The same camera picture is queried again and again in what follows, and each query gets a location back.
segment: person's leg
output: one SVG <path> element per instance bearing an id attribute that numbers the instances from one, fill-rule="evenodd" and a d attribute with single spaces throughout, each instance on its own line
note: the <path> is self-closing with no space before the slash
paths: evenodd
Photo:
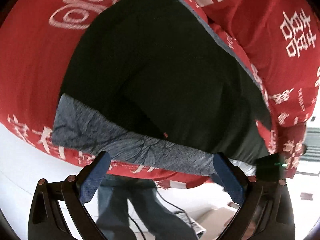
<path id="1" fill-rule="evenodd" d="M 156 240 L 198 239 L 193 229 L 159 202 L 155 185 L 149 188 L 138 187 L 130 192 L 129 199 L 135 211 Z"/>
<path id="2" fill-rule="evenodd" d="M 108 240 L 137 240 L 129 227 L 129 192 L 115 176 L 106 175 L 98 188 L 99 218 L 96 225 Z"/>

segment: red fabric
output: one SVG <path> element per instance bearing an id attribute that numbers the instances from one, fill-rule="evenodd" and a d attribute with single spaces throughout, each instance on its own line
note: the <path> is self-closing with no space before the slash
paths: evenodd
<path id="1" fill-rule="evenodd" d="M 296 172 L 290 160 L 299 151 L 305 123 L 315 107 L 320 77 L 319 20 L 305 0 L 196 0 L 207 16 L 239 45 L 257 69 L 269 96 L 274 126 L 258 124 L 271 153 L 287 159 L 286 177 Z"/>
<path id="2" fill-rule="evenodd" d="M 0 28 L 0 122 L 25 142 L 76 166 L 83 167 L 94 157 L 51 142 L 60 86 L 85 29 L 117 1 L 19 0 Z M 193 0 L 185 2 L 207 21 Z M 154 180 L 177 176 L 121 162 L 113 162 L 109 173 Z M 207 177 L 181 173 L 176 180 L 187 183 Z"/>

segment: black cloth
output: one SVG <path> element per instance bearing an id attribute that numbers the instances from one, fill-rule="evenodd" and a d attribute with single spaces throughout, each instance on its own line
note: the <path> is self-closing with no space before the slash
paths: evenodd
<path id="1" fill-rule="evenodd" d="M 66 93 L 136 133 L 250 164 L 268 155 L 259 88 L 179 0 L 121 0 L 77 46 Z"/>

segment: blue gripper pad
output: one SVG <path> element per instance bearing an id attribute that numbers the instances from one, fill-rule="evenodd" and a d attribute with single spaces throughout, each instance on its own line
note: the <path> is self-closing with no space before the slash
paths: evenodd
<path id="1" fill-rule="evenodd" d="M 92 200 L 93 195 L 96 193 L 100 183 L 109 170 L 110 162 L 110 155 L 105 152 L 104 156 L 99 160 L 97 165 L 92 169 L 82 183 L 79 190 L 79 200 L 82 205 Z"/>
<path id="2" fill-rule="evenodd" d="M 244 188 L 237 180 L 236 176 L 229 168 L 225 160 L 219 155 L 215 154 L 213 158 L 213 166 L 218 176 L 220 177 L 225 190 L 229 193 L 232 201 L 242 205 L 244 202 Z"/>

